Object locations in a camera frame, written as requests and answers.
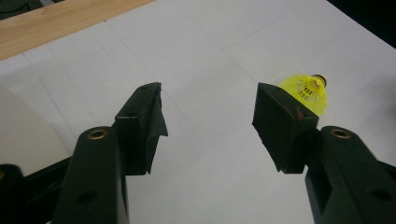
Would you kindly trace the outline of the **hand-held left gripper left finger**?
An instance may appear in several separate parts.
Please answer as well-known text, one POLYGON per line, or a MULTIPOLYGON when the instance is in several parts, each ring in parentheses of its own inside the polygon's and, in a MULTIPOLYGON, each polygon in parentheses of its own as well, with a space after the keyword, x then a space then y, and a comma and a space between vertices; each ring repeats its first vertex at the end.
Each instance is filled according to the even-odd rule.
POLYGON ((52 224, 129 224, 128 175, 146 175, 161 136, 162 84, 135 90, 111 126, 82 133, 68 165, 52 224))

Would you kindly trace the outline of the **yellow plastic shuttlecock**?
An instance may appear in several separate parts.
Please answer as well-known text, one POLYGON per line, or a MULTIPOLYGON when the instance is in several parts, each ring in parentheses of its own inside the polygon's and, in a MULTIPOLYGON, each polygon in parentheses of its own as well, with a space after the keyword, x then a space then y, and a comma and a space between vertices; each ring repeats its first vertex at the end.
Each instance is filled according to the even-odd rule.
POLYGON ((279 85, 317 116, 327 108, 326 86, 326 78, 318 74, 287 77, 279 85))

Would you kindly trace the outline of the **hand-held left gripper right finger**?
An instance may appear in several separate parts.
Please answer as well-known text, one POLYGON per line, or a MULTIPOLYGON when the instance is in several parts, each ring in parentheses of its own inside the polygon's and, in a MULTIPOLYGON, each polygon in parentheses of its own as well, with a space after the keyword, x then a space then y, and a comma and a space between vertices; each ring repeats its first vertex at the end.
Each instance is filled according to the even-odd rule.
POLYGON ((315 224, 396 224, 396 167, 352 131, 318 129, 318 116, 281 88, 260 83, 252 125, 284 174, 306 173, 315 224))

